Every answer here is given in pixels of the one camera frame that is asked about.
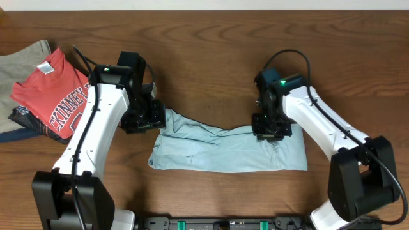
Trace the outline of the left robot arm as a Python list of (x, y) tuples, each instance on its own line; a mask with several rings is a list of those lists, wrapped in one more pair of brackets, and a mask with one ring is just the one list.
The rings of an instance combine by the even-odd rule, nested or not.
[(145, 84), (150, 66), (96, 65), (84, 114), (51, 171), (38, 171), (31, 187), (44, 229), (138, 229), (137, 215), (117, 209), (103, 183), (116, 128), (142, 133), (163, 128), (165, 108)]

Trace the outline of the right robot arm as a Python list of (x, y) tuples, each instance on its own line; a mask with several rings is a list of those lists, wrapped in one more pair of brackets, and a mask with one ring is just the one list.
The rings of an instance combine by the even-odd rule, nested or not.
[(381, 229), (387, 222), (369, 213), (405, 197), (391, 143), (345, 122), (301, 75), (260, 73), (254, 83), (262, 108), (252, 117), (254, 135), (281, 141), (296, 123), (330, 161), (328, 201), (307, 218), (276, 217), (274, 229)]

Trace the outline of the light blue t-shirt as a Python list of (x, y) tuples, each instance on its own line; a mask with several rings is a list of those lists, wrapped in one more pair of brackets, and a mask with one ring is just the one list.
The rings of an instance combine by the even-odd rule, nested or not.
[(307, 170), (303, 132), (281, 141), (259, 140), (251, 126), (224, 130), (166, 109), (166, 127), (160, 129), (148, 165), (153, 169), (183, 169), (217, 173)]

